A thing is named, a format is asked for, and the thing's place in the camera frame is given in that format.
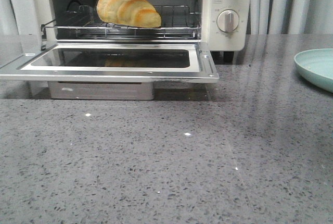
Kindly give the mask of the glass oven door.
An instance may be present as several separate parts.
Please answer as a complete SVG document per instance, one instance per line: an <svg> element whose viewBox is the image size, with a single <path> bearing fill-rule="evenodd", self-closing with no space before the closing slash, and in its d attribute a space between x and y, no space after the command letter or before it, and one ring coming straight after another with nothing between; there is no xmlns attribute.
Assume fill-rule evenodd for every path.
<svg viewBox="0 0 333 224"><path fill-rule="evenodd" d="M78 83L216 83L204 43L59 42L39 53L25 53L1 67L2 80Z"/></svg>

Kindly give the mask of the golden croissant bread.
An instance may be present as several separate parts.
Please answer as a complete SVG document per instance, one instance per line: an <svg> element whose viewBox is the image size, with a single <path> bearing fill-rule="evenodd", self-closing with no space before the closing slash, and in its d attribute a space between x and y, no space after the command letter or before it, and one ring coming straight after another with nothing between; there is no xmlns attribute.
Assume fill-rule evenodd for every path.
<svg viewBox="0 0 333 224"><path fill-rule="evenodd" d="M138 28L158 28L161 16L147 0L99 0L99 18L106 23Z"/></svg>

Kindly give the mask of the lower oven knob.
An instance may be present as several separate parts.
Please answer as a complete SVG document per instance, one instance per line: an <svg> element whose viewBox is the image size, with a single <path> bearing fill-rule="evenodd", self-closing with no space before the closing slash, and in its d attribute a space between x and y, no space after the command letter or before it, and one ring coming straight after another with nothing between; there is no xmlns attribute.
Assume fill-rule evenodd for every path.
<svg viewBox="0 0 333 224"><path fill-rule="evenodd" d="M217 17L218 28L226 33L236 30L239 24L239 16L234 10L224 10Z"/></svg>

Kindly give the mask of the grey curtain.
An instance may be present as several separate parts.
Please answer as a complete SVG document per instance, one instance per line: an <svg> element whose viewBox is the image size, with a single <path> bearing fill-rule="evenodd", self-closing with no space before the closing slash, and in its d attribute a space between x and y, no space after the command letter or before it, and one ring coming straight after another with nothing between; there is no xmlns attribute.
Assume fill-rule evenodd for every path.
<svg viewBox="0 0 333 224"><path fill-rule="evenodd" d="M37 34L36 0L1 0L1 35ZM250 34L332 33L332 0L250 0Z"/></svg>

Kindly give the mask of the light green plate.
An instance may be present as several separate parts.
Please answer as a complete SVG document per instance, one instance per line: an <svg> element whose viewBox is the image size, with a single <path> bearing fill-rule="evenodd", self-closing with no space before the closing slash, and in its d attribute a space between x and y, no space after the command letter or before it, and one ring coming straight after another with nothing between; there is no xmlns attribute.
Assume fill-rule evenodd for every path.
<svg viewBox="0 0 333 224"><path fill-rule="evenodd" d="M311 49L294 57L296 71L313 85L332 93L332 48Z"/></svg>

